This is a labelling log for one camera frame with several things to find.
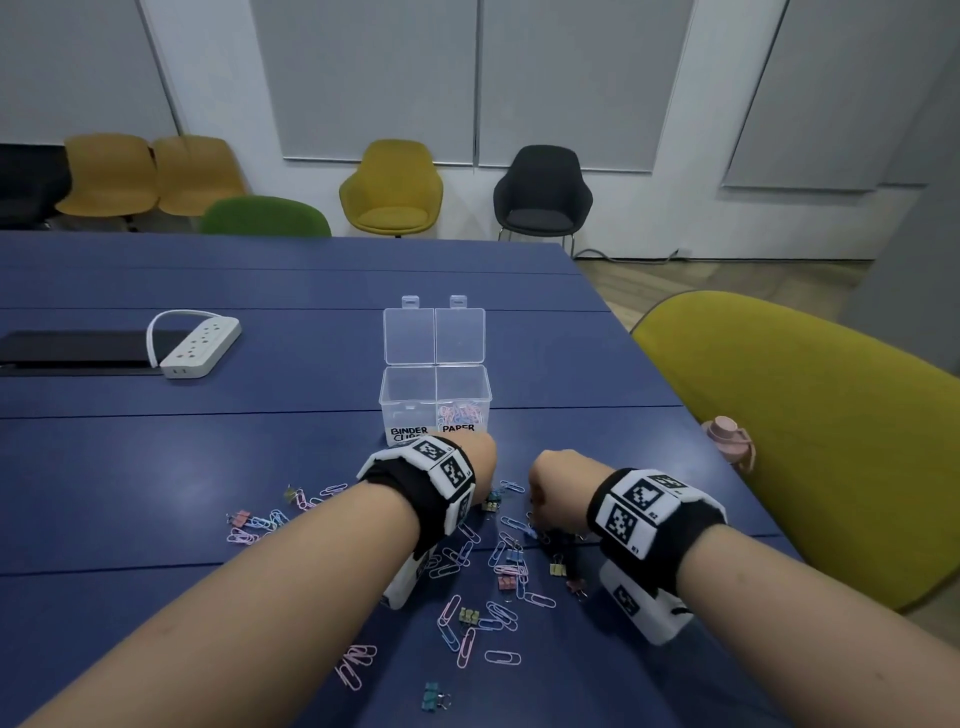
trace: plastic box lid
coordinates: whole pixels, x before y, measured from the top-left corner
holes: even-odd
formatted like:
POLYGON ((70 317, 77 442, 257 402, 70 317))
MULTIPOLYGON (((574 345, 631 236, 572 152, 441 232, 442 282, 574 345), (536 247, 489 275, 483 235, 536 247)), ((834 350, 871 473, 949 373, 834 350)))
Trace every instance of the plastic box lid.
POLYGON ((486 358, 487 312, 450 296, 450 308, 420 308, 404 296, 401 308, 383 309, 383 358, 391 366, 481 364, 486 358))

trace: table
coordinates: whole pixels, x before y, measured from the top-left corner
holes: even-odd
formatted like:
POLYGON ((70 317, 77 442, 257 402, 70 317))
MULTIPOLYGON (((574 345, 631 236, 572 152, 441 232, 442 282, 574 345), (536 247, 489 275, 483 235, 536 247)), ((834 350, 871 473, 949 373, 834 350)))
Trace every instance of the table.
MULTIPOLYGON (((544 448, 659 467, 796 556, 557 246, 0 233, 0 333, 137 329, 158 307, 198 301, 244 327, 218 368, 195 381, 0 377, 0 508, 10 515, 0 530, 0 656, 17 665, 0 681, 0 728, 235 554, 227 511, 292 515, 281 501, 288 483, 315 493, 349 481, 382 447, 379 308, 396 305, 382 301, 397 293, 420 293, 422 305, 467 293, 489 309, 497 479, 522 483, 544 448)), ((510 494, 502 514, 520 520, 525 510, 510 494)), ((483 552, 499 522, 470 517, 479 558, 452 579, 425 580, 400 612, 377 607, 358 637, 381 649, 360 668, 364 689, 334 677, 300 724, 781 724, 702 627, 652 648, 595 584, 583 605, 567 594, 533 545, 529 588, 558 608, 519 605, 516 642, 482 635, 458 670, 435 633, 437 615, 453 593, 481 608, 497 597, 483 552), (481 648, 498 647, 521 652, 523 664, 485 663, 481 648), (446 714, 420 711, 433 680, 453 694, 446 714)), ((595 582, 599 549, 577 552, 595 582)))
MULTIPOLYGON (((7 310, 0 335, 24 328, 142 330, 156 311, 7 310)), ((220 309, 243 333, 201 379, 0 376, 0 418, 377 410, 379 311, 220 309)), ((163 328, 195 326, 167 317, 163 328)), ((491 407, 680 405, 613 314, 490 311, 491 407)))

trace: white power strip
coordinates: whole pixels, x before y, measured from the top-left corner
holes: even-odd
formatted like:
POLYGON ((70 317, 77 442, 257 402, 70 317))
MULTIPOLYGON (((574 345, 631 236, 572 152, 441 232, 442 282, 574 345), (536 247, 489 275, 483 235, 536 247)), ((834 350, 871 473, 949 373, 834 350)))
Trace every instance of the white power strip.
POLYGON ((220 357, 240 335, 240 320, 211 316, 160 362, 168 379, 196 379, 209 374, 220 357))

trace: black chair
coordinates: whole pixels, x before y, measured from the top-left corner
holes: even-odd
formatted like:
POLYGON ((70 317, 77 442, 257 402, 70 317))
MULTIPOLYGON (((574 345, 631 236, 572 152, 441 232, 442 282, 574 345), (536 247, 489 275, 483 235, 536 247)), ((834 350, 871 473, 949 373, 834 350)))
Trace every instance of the black chair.
POLYGON ((35 230, 70 191, 63 147, 0 144, 0 230, 35 230))
MULTIPOLYGON (((584 226, 593 195, 577 155, 564 147, 536 144, 516 153, 507 174, 493 189, 493 214, 503 231, 536 237, 570 236, 584 226)), ((566 251, 565 239, 561 245, 566 251)))

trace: plastic box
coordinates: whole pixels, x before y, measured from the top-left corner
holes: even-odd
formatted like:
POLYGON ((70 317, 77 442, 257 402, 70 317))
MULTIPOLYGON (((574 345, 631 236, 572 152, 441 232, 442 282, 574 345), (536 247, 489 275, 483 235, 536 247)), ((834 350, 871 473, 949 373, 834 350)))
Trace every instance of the plastic box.
POLYGON ((401 308, 383 311, 380 408, 387 443, 399 445, 428 429, 487 431, 490 380, 487 313, 450 296, 450 308, 420 308, 404 296, 401 308))

